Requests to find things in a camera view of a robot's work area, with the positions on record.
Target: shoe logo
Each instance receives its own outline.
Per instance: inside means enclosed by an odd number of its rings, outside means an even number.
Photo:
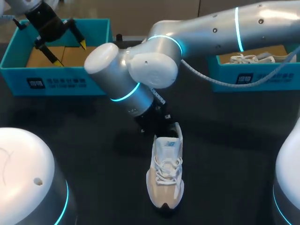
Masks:
[[[175,142],[166,142],[165,146],[172,147],[172,146],[174,146],[174,144],[175,144]]]

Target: screw hole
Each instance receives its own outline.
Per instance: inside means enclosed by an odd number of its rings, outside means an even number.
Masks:
[[[41,186],[41,185],[43,185],[43,181],[40,179],[40,178],[35,178],[34,180],[33,180],[33,182],[36,184],[36,185],[39,185],[39,186]]]

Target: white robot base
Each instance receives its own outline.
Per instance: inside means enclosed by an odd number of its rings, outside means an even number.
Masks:
[[[49,147],[28,131],[0,128],[0,224],[76,222],[74,197]]]
[[[282,145],[276,160],[272,193],[276,225],[300,225],[300,119]]]

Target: cable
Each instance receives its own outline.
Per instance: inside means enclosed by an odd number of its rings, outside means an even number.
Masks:
[[[270,72],[267,76],[265,76],[264,78],[254,82],[254,83],[247,83],[247,84],[233,84],[233,83],[225,83],[225,82],[221,82],[221,81],[217,81],[215,79],[212,79],[208,76],[203,75],[202,73],[198,72],[197,70],[195,70],[194,68],[192,68],[189,64],[187,64],[187,62],[185,62],[184,60],[181,60],[181,62],[190,70],[192,71],[194,74],[196,74],[197,76],[201,77],[202,79],[205,79],[209,82],[221,85],[221,86],[226,86],[226,87],[230,87],[230,88],[250,88],[250,87],[254,87],[257,85],[260,85],[264,82],[266,82],[268,79],[270,79],[272,76],[274,76],[276,73],[278,73],[288,62],[290,62],[292,60],[292,58],[298,53],[300,52],[300,46],[298,46],[291,54],[289,54],[286,59],[276,68],[274,69],[272,72]]]

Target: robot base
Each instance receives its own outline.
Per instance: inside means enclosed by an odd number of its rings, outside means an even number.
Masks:
[[[49,147],[36,135],[0,128],[0,224],[75,225],[75,200]]]

